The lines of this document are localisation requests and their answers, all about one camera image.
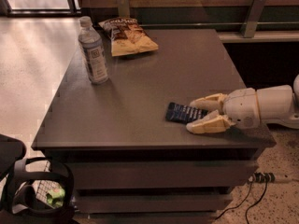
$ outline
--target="black cable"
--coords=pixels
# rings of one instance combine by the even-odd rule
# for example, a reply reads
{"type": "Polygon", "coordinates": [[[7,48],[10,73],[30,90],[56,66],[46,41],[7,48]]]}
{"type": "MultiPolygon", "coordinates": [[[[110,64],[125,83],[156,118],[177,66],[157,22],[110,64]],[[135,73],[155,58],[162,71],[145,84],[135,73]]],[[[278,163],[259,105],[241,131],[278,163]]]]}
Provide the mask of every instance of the black cable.
{"type": "Polygon", "coordinates": [[[227,211],[236,209],[236,208],[238,208],[241,204],[243,204],[243,202],[244,202],[244,201],[249,197],[249,195],[250,195],[251,188],[252,188],[252,183],[253,183],[253,182],[250,182],[249,193],[246,195],[246,197],[244,198],[244,200],[243,200],[239,205],[234,206],[234,207],[230,207],[230,208],[227,208],[226,210],[224,210],[219,216],[217,216],[217,217],[215,218],[215,220],[217,220],[217,219],[219,219],[220,217],[222,217],[227,211]]]}
{"type": "Polygon", "coordinates": [[[247,214],[248,214],[248,211],[250,210],[250,208],[252,208],[253,206],[257,205],[263,198],[263,196],[265,195],[266,191],[267,191],[267,187],[268,187],[268,182],[266,181],[265,182],[265,186],[264,186],[264,190],[263,190],[263,194],[262,196],[260,197],[260,199],[254,203],[253,205],[251,205],[247,210],[246,210],[246,213],[245,213],[245,218],[246,218],[246,221],[247,221],[247,224],[249,224],[249,220],[248,220],[248,217],[247,217],[247,214]]]}

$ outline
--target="speckled floor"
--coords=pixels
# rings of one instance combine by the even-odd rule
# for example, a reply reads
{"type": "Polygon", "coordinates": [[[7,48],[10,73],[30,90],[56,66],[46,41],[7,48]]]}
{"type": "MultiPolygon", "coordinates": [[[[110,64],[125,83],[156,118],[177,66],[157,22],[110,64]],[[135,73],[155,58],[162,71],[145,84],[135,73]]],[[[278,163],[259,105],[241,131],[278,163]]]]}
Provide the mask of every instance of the speckled floor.
{"type": "MultiPolygon", "coordinates": [[[[6,97],[0,104],[0,133],[21,139],[30,157],[39,155],[30,146],[72,58],[77,34],[77,19],[0,17],[0,97],[6,97]]],[[[271,127],[271,133],[278,144],[258,159],[259,171],[299,179],[299,131],[271,127]]],[[[260,198],[263,189],[264,184],[253,184],[248,199],[214,223],[246,224],[246,209],[260,198]]],[[[248,190],[249,185],[235,188],[228,207],[239,204],[248,190]]],[[[299,223],[298,191],[298,181],[269,184],[262,201],[249,210],[249,223],[299,223]]],[[[76,220],[95,223],[82,216],[76,220]]]]}

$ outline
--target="bottle cap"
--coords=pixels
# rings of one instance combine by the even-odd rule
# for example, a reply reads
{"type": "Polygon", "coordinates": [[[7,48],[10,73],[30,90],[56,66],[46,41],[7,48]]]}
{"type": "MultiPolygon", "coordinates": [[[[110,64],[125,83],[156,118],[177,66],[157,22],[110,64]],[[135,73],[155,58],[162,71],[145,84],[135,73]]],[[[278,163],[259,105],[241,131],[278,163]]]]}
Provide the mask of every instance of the bottle cap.
{"type": "Polygon", "coordinates": [[[81,27],[89,27],[93,24],[91,18],[88,16],[81,17],[79,21],[81,27]]]}

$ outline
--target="green object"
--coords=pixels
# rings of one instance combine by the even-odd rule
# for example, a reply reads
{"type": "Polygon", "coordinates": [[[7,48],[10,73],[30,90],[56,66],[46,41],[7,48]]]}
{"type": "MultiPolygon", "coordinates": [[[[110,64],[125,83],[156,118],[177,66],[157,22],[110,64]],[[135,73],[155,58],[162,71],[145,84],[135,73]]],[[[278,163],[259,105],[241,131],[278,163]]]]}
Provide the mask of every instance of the green object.
{"type": "Polygon", "coordinates": [[[56,208],[61,207],[64,204],[64,196],[65,196],[64,189],[61,188],[51,189],[48,191],[46,195],[47,204],[56,208]]]}

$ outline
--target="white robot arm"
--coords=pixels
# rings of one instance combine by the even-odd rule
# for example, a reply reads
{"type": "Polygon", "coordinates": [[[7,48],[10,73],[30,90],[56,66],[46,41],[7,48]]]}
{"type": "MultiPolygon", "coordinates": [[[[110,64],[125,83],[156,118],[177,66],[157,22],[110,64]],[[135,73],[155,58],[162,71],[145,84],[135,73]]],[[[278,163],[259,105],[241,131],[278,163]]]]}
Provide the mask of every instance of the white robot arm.
{"type": "Polygon", "coordinates": [[[256,128],[261,123],[276,123],[299,129],[299,75],[291,86],[254,90],[236,90],[230,94],[214,94],[190,103],[210,113],[187,124],[191,133],[219,133],[231,126],[256,128]]]}

